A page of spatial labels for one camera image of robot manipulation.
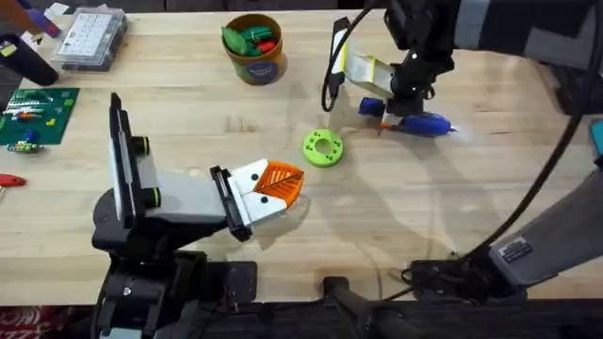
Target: green circuit board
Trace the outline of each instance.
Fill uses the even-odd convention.
[[[63,139],[79,89],[17,89],[12,92],[5,113],[0,116],[0,145],[23,140],[26,130],[38,131],[37,143],[58,145]],[[13,121],[15,110],[26,109],[38,118]]]

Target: wooden workbench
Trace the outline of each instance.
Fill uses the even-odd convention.
[[[254,260],[258,300],[310,300],[326,275],[345,275],[369,298],[396,292],[390,267],[471,249],[517,205],[557,142],[567,118],[534,63],[455,52],[456,71],[438,78],[427,108],[459,130],[436,139],[383,132],[357,115],[367,95],[348,84],[331,114],[320,108],[333,20],[356,11],[271,12],[288,60],[275,84],[241,82],[220,44],[237,13],[137,14],[108,73],[64,73],[57,87],[81,88],[60,146],[26,156],[0,152],[0,172],[28,180],[0,203],[0,304],[93,303],[108,263],[90,244],[91,212],[109,188],[109,93],[117,91],[134,131],[151,138],[165,170],[208,176],[266,157],[305,170],[289,213],[241,244],[227,232],[190,246],[214,260]],[[401,61],[371,13],[354,33],[359,51]],[[62,18],[66,24],[69,18]],[[45,41],[50,57],[55,44]],[[25,81],[23,87],[35,87]],[[345,141],[329,169],[308,165],[303,138],[328,126]],[[566,156],[518,224],[575,187],[593,169],[581,126]],[[603,297],[603,262],[572,269],[530,290],[534,298]]]

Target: green plastic ring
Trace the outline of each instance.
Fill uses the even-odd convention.
[[[328,154],[317,150],[317,143],[319,142],[328,142],[330,146]],[[317,167],[330,167],[336,164],[343,155],[343,140],[329,129],[313,131],[303,140],[302,147],[305,158],[308,159],[310,164]]]

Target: clear plastic box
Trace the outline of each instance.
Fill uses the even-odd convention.
[[[108,71],[127,30],[118,8],[78,8],[53,56],[65,70]]]

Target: paper cup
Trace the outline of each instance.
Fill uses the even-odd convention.
[[[224,39],[222,45],[233,61],[238,77],[250,85],[266,85],[278,79],[285,71],[281,27],[272,18],[263,14],[245,14],[226,25],[238,32],[253,26],[265,26],[272,31],[272,40],[277,42],[267,54],[257,57],[239,56],[228,49]]]

